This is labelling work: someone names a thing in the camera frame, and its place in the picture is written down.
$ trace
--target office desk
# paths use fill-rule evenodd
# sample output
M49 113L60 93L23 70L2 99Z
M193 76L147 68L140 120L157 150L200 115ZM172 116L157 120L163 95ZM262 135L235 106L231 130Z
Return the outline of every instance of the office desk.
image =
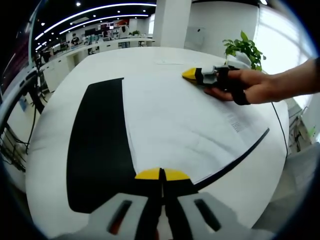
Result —
M56 57L44 64L40 69L43 70L45 82L50 92L54 92L65 77L88 56L89 49L99 47L99 52L116 50L120 43L131 42L131 47L138 47L138 42L146 42L148 47L151 47L154 40L146 37L123 38L111 41L100 41L91 45L81 45L74 49L69 49L66 52L58 53Z
M88 85L141 73L184 71L203 65L223 65L223 58L186 49L135 47L88 56L59 85L36 125L26 167L26 194L33 222L48 236L75 232L88 215L70 209L67 199L67 154L74 120ZM288 109L274 104L285 136ZM286 157L283 134L270 103L254 105L270 129L239 165L201 190L233 209L240 223L252 227L268 205Z

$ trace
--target potted plant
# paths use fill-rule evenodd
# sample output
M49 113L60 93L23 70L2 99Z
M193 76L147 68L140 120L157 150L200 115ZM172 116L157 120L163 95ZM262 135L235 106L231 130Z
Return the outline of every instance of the potted plant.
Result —
M243 31L241 31L240 36L242 40L236 39L232 41L230 39L226 39L222 41L224 46L226 46L225 56L236 56L236 52L244 53L251 61L251 69L259 70L261 72L261 56L263 57L263 60L267 59L266 56L257 49L254 41L249 40Z
M133 36L134 36L134 35L140 35L140 31L139 31L139 30L135 30L135 31L132 32L132 35L133 35Z

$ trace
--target white pillar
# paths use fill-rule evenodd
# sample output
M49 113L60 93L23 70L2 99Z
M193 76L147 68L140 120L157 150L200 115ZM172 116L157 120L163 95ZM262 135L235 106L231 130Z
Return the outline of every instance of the white pillar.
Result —
M184 48L191 0L157 0L155 8L154 46Z
M138 25L138 19L135 19L135 18L130 18L129 19L129 30L130 30L130 33L132 33L133 31L137 30L137 25Z

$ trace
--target hand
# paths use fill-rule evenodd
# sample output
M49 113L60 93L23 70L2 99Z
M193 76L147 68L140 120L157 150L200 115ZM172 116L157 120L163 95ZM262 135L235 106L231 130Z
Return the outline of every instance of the hand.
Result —
M264 74L257 70L240 69L228 72L228 77L231 80L242 81L247 85L244 90L246 99L251 104L261 104L276 101L274 99L274 86L272 84L271 75ZM222 101L233 101L230 92L212 87L204 89L206 94L209 94Z

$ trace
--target white paper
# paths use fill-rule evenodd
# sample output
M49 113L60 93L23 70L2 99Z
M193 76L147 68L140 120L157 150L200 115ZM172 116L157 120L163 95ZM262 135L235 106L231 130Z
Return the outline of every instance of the white paper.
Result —
M252 106L208 96L177 71L126 77L122 93L136 173L171 168L197 183L243 155L268 127Z

